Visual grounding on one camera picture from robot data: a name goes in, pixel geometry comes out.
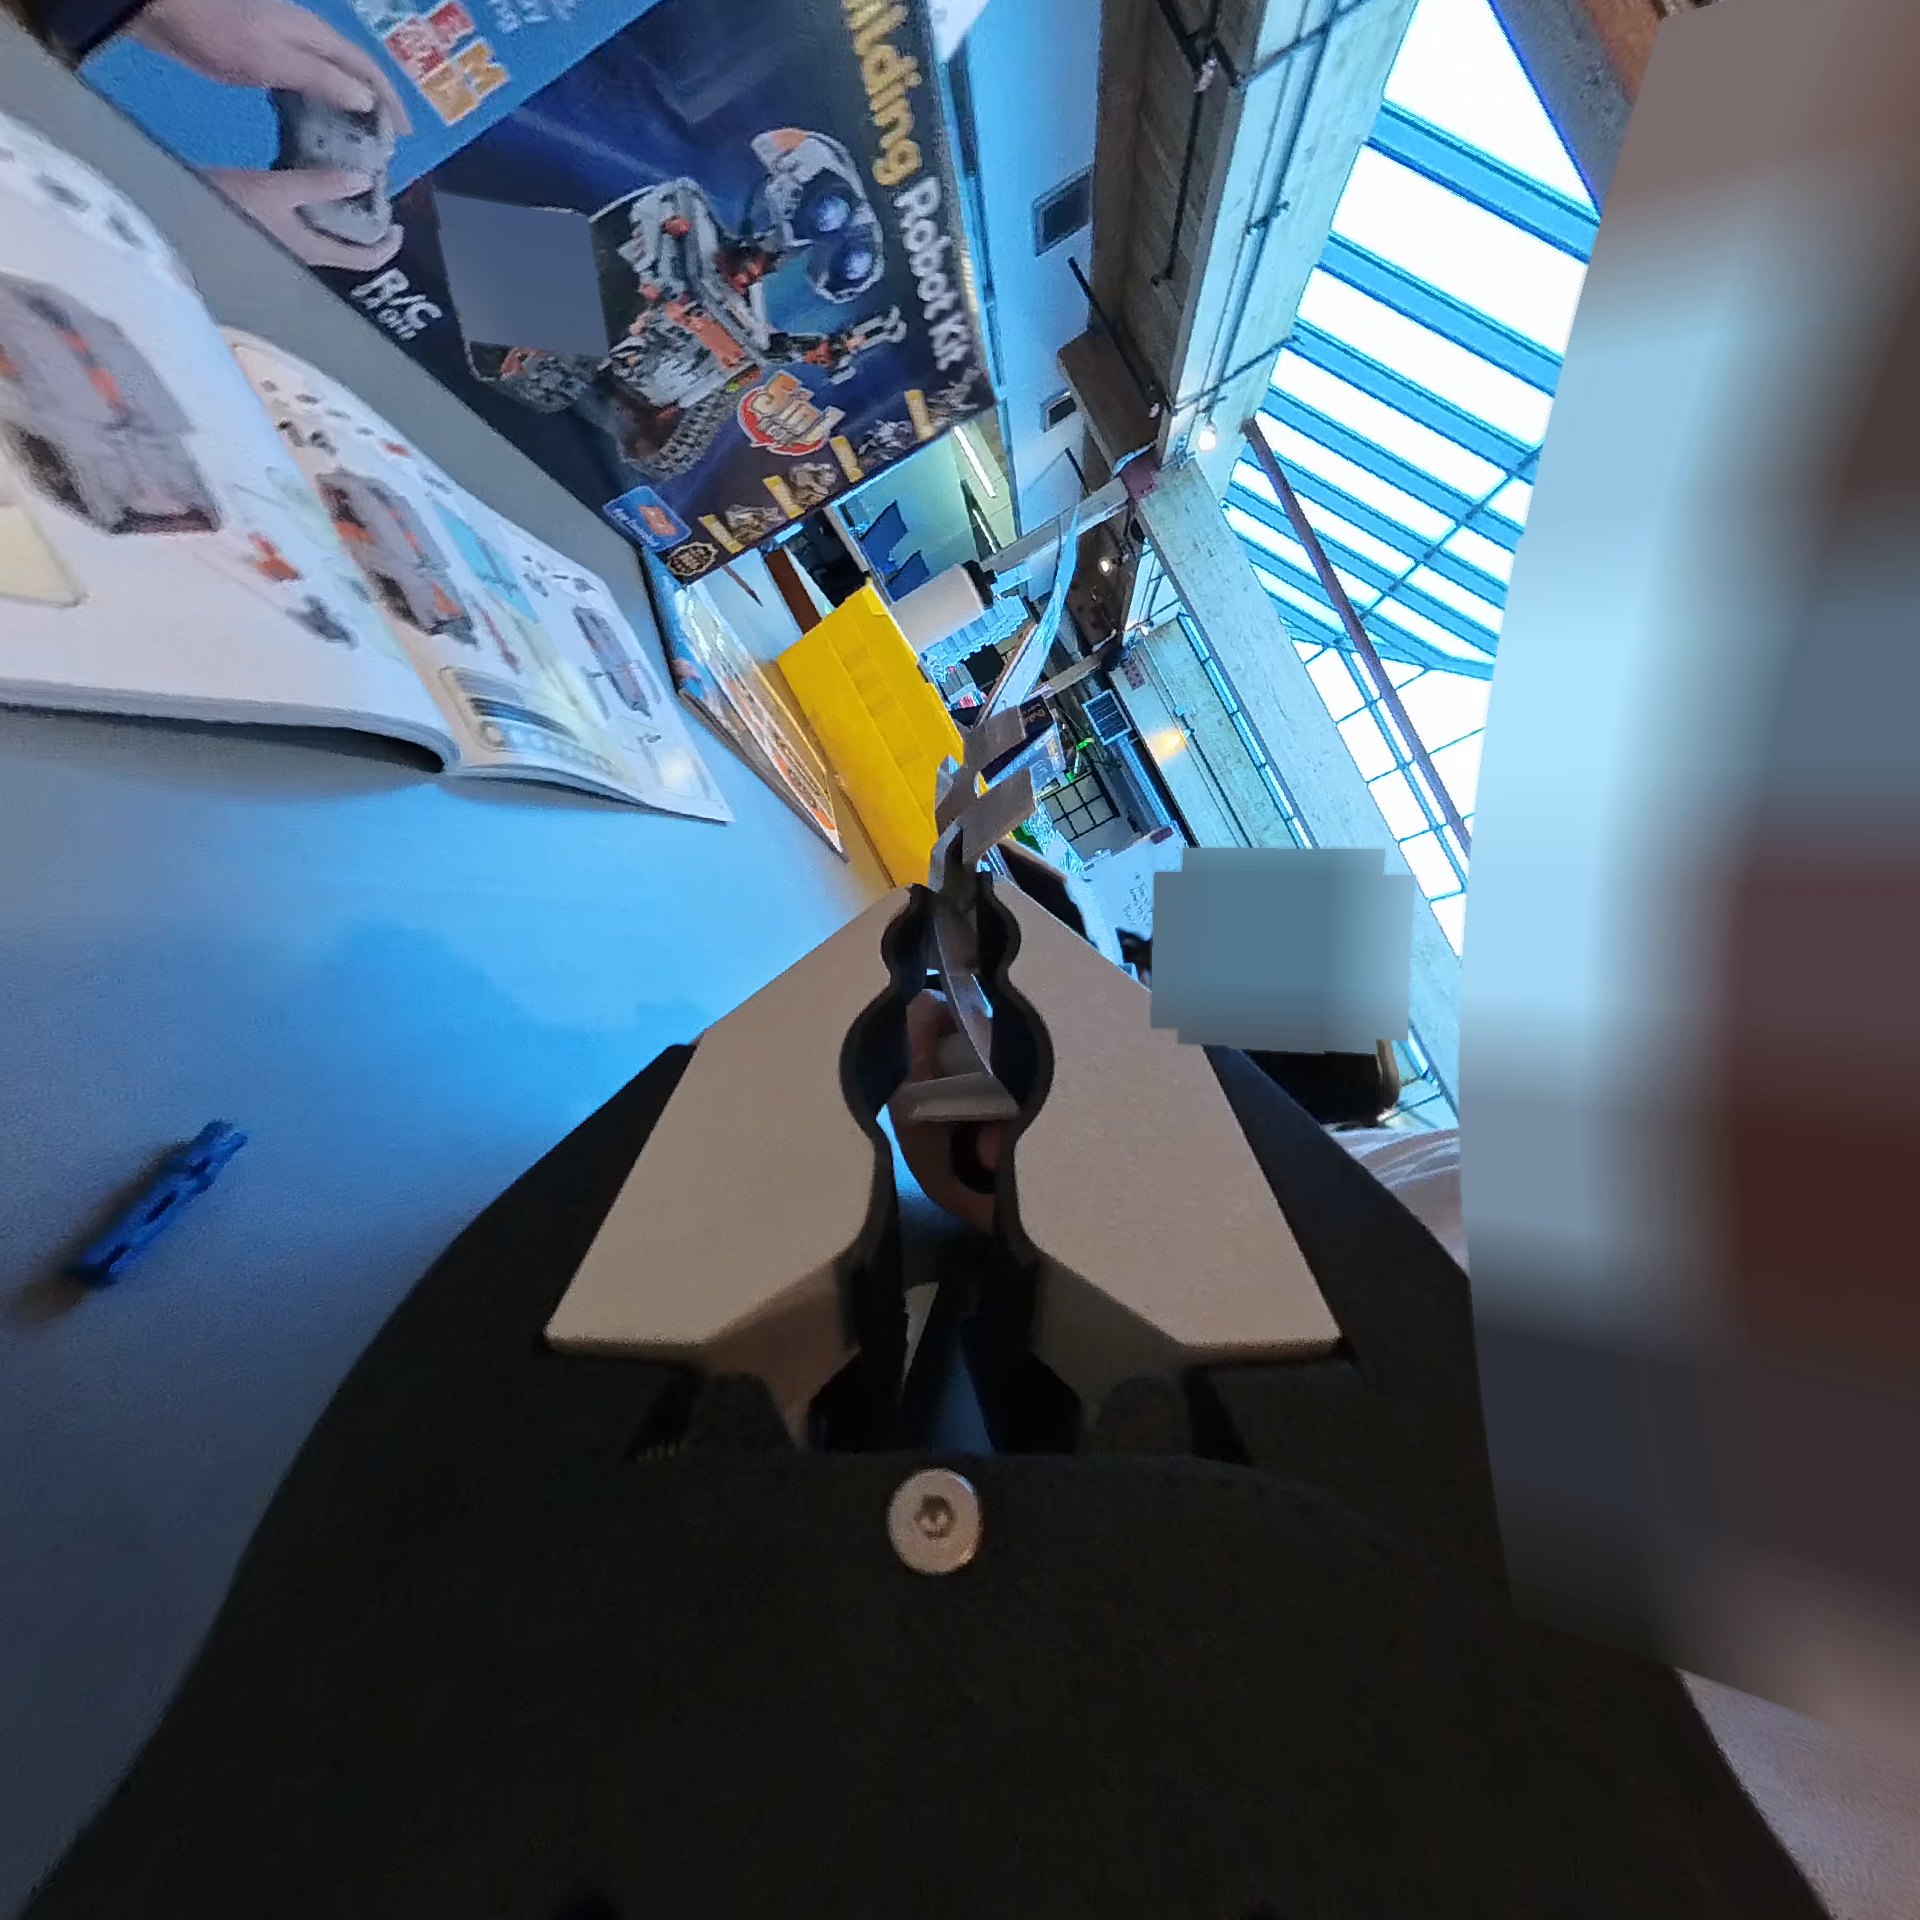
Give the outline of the skylight window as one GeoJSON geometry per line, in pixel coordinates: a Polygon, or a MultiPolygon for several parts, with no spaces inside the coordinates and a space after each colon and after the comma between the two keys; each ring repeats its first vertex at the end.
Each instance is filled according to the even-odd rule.
{"type": "Polygon", "coordinates": [[[1417,4],[1257,415],[1308,537],[1249,452],[1228,482],[1228,524],[1453,950],[1503,610],[1597,228],[1494,8],[1417,4]]]}

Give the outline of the blue connector pin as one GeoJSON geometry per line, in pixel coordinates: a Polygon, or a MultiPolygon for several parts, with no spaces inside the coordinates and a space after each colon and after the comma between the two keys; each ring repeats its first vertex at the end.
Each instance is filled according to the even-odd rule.
{"type": "Polygon", "coordinates": [[[142,1187],[66,1262],[62,1279],[77,1287],[124,1279],[206,1200],[249,1144],[242,1128],[207,1119],[196,1138],[165,1149],[142,1187]]]}

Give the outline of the person's right hand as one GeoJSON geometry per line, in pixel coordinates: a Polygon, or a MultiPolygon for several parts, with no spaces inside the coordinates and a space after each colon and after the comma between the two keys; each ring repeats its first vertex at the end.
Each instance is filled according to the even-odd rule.
{"type": "Polygon", "coordinates": [[[996,1232],[996,1177],[1006,1149],[1012,1147],[1010,1119],[946,1122],[910,1115],[907,1089],[937,1082],[946,1076],[940,1052],[957,1031],[957,1016],[946,995],[925,990],[905,1008],[907,1070],[889,1115],[905,1165],[918,1188],[953,1214],[958,1226],[993,1233],[996,1232]]]}

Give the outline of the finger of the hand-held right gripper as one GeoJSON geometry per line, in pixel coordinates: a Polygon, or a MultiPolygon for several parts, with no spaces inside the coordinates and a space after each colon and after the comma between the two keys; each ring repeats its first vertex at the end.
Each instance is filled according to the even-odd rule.
{"type": "Polygon", "coordinates": [[[965,781],[953,787],[937,815],[929,889],[973,889],[988,852],[1036,811],[1031,781],[996,781],[982,793],[965,781]]]}
{"type": "Polygon", "coordinates": [[[1053,714],[993,712],[973,722],[962,739],[958,792],[987,792],[1027,771],[1036,785],[1053,776],[1053,714]]]}

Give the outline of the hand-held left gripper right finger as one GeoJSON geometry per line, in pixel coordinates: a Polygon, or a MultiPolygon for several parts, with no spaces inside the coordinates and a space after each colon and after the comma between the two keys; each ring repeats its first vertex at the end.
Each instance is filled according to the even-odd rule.
{"type": "Polygon", "coordinates": [[[979,889],[988,1061],[1014,1096],[979,1287],[993,1446],[1077,1446],[1138,1378],[1339,1356],[1339,1322],[1199,1044],[1010,881],[979,889]]]}

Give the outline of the open instruction booklet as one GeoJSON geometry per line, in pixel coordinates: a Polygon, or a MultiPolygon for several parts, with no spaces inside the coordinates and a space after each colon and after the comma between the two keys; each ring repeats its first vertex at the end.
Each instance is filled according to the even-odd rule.
{"type": "Polygon", "coordinates": [[[367,732],[729,824],[657,648],[3,119],[3,707],[367,732]]]}

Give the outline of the grey desk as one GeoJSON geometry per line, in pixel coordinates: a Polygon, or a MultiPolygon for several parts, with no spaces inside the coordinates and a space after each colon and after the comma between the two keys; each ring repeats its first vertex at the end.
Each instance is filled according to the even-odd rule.
{"type": "Polygon", "coordinates": [[[140,1752],[379,1322],[659,1047],[889,878],[397,745],[3,712],[3,1917],[140,1752]],[[152,1163],[251,1138],[108,1287],[152,1163]]]}

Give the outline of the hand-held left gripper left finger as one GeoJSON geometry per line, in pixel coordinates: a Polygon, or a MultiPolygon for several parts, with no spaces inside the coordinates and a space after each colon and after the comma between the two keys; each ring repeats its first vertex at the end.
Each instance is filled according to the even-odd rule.
{"type": "Polygon", "coordinates": [[[843,1054],[882,1003],[893,889],[711,1021],[570,1273],[544,1340],[563,1356],[758,1378],[785,1433],[857,1356],[853,1253],[892,1200],[843,1054]]]}

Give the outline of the robot kit box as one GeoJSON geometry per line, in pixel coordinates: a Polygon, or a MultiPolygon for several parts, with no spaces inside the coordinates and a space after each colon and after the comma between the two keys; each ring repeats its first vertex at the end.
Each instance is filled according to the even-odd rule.
{"type": "Polygon", "coordinates": [[[100,4],[73,61],[681,584],[993,409],[925,4],[100,4]]]}

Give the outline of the yellow plastic bin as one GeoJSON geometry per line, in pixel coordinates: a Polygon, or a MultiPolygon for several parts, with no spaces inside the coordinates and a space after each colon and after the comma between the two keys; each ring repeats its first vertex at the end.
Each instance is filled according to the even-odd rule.
{"type": "Polygon", "coordinates": [[[962,736],[872,584],[778,655],[828,771],[893,885],[925,881],[943,760],[962,736]]]}

